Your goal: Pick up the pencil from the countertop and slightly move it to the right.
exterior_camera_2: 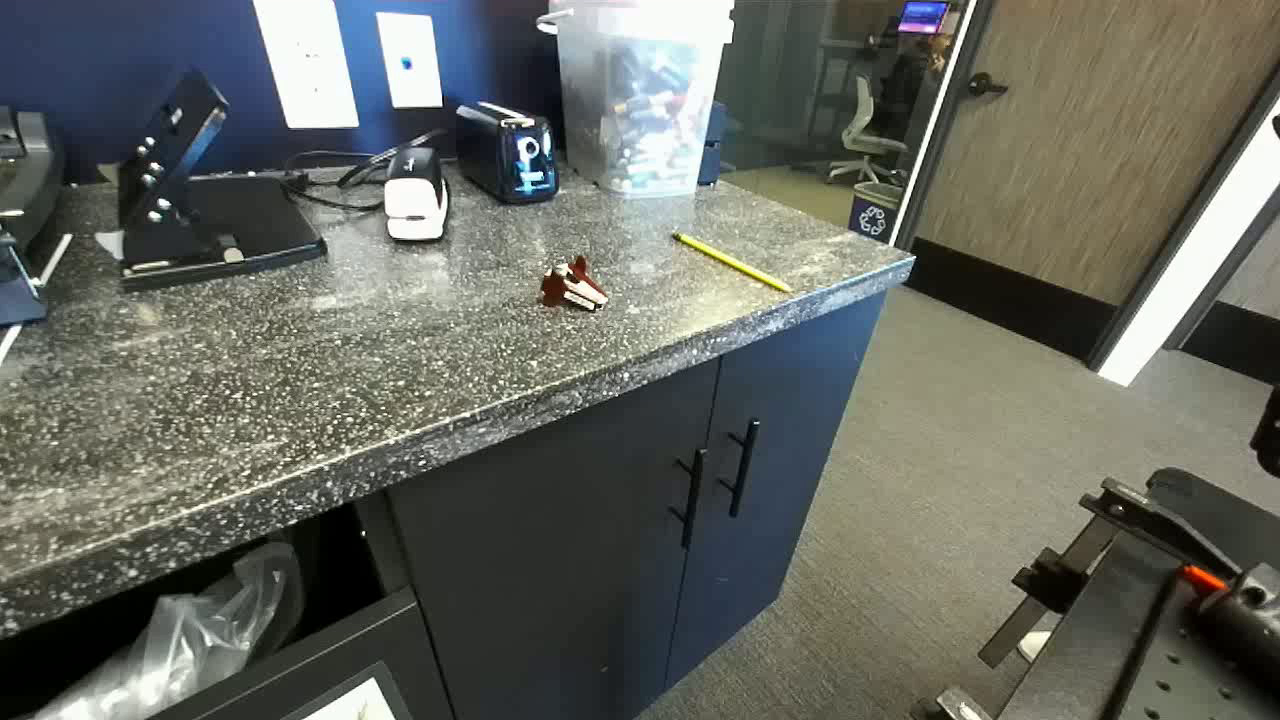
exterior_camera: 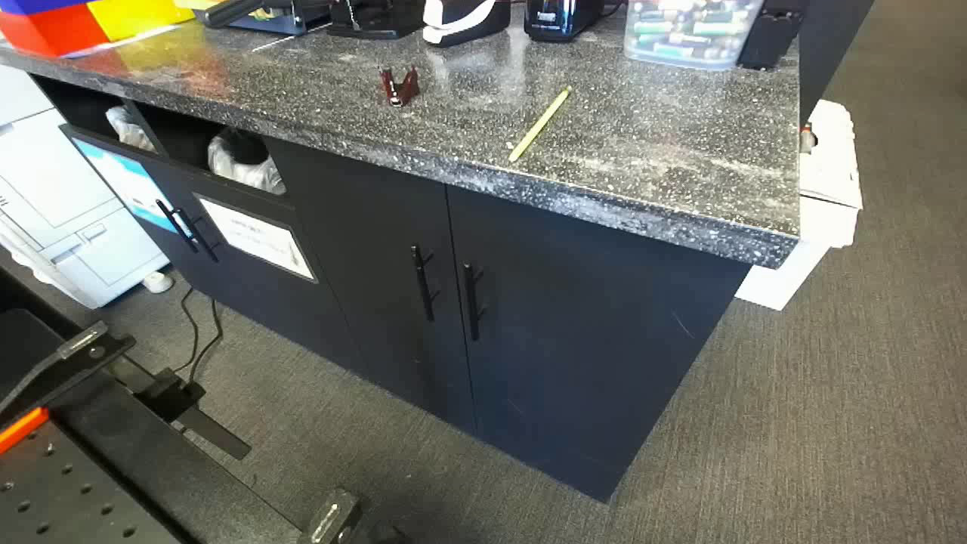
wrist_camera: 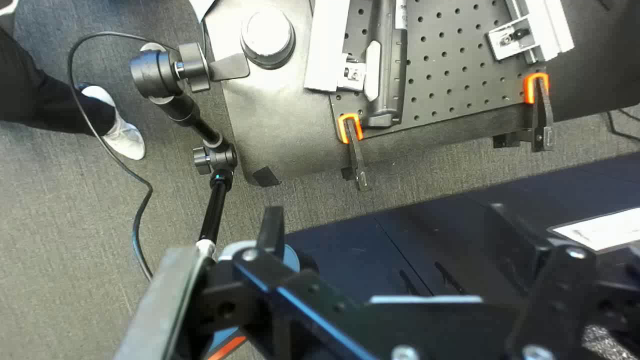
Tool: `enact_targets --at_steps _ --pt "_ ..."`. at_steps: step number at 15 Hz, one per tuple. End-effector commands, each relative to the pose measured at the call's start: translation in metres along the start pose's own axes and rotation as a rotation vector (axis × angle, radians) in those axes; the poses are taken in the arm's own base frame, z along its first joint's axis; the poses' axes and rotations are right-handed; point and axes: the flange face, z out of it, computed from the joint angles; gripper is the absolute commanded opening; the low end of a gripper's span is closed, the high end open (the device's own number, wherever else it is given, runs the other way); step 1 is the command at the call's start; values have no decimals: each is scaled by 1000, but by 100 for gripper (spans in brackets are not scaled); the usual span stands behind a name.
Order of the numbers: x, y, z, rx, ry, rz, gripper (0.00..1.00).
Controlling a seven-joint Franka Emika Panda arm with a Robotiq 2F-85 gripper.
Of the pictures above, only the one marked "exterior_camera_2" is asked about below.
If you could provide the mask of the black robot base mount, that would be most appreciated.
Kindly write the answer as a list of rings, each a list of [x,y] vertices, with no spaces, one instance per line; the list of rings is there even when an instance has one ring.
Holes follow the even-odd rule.
[[[1001,713],[944,690],[918,720],[1276,720],[1280,517],[1185,471],[1104,479],[1065,551],[1013,578],[1025,600],[983,640],[989,668],[1058,611]]]

